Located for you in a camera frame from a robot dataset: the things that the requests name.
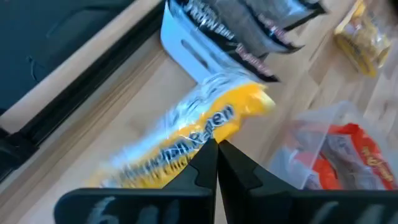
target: dark cabinet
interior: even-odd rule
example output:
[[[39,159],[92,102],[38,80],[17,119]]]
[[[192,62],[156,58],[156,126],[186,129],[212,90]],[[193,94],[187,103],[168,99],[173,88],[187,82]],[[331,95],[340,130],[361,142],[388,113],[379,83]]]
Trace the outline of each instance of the dark cabinet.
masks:
[[[133,0],[1,0],[0,114]]]

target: plastic packaging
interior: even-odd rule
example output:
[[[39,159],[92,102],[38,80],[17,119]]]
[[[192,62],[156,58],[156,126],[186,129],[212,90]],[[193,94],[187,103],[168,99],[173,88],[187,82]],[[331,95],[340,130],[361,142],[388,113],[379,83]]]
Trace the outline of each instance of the plastic packaging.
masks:
[[[335,29],[337,44],[354,65],[370,77],[379,73],[391,49],[391,41],[382,30],[363,0],[356,1]]]
[[[298,189],[396,189],[396,154],[351,103],[307,111],[282,133],[268,168]]]
[[[197,51],[201,58],[207,59],[205,67],[208,67],[211,73],[213,73],[213,70],[217,70],[218,67],[223,67],[223,69],[241,67],[255,74],[264,82],[279,81],[264,64],[263,60],[246,49],[246,46],[236,38],[235,33],[221,21],[217,13],[209,5],[201,0],[168,0],[166,9],[170,10],[177,21],[175,25],[178,23],[179,26],[187,30],[190,36],[189,39],[193,39],[190,45],[195,44],[196,46],[191,51]],[[264,40],[268,41],[267,43],[274,44],[271,39]],[[258,54],[262,56],[266,52],[267,50],[260,50]],[[179,57],[177,54],[180,54],[178,52],[171,53],[176,55],[176,57]]]
[[[162,188],[177,176],[209,138],[217,142],[239,130],[245,116],[265,114],[274,102],[266,87],[239,71],[225,71],[198,85],[155,129],[125,147],[90,180],[116,188]]]
[[[257,58],[271,52],[287,54],[300,50],[285,40],[284,31],[273,21],[263,15],[254,17],[240,0],[203,0],[199,4],[204,3],[217,12],[235,38]],[[198,0],[189,0],[187,5],[190,4],[198,4]]]
[[[320,0],[244,0],[255,17],[264,16],[289,31],[325,14]]]

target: black plastic edge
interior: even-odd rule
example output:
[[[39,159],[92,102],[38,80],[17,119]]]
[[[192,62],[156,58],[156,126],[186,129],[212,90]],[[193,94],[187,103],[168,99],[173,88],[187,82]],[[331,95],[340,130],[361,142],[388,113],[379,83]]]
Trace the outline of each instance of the black plastic edge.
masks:
[[[164,11],[161,1],[105,54],[85,70],[18,133],[35,146],[52,134],[94,91],[101,86],[156,30]]]

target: pasta package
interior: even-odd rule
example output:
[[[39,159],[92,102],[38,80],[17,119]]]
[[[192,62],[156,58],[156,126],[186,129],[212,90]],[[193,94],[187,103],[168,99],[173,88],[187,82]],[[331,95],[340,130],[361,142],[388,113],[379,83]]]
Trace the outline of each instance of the pasta package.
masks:
[[[209,139],[221,142],[239,130],[246,116],[265,114],[274,102],[266,87],[240,70],[206,79],[139,142],[103,164],[92,187],[150,188],[167,185]]]
[[[378,74],[391,49],[391,41],[363,0],[356,1],[335,29],[335,39],[358,70],[370,77]]]

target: black package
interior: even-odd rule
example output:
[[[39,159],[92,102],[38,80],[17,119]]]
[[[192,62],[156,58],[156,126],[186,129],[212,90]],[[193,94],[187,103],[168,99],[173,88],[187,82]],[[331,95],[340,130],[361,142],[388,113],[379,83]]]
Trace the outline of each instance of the black package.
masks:
[[[229,26],[218,16],[213,8],[201,0],[168,0],[170,11],[176,13],[182,11],[183,15],[207,38],[216,44],[224,53],[228,54],[235,62],[255,74],[265,82],[278,82],[278,78],[272,74],[264,64],[263,58],[269,52],[291,53],[300,49],[284,40],[284,31],[278,29],[270,21],[260,21],[252,17],[247,6],[235,4],[240,13],[246,16],[251,26],[247,28],[247,20],[242,20],[239,31],[242,40]],[[247,35],[253,32],[254,37]]]
[[[320,0],[241,0],[254,17],[260,15],[272,20],[286,31],[292,30],[309,20],[325,14]]]

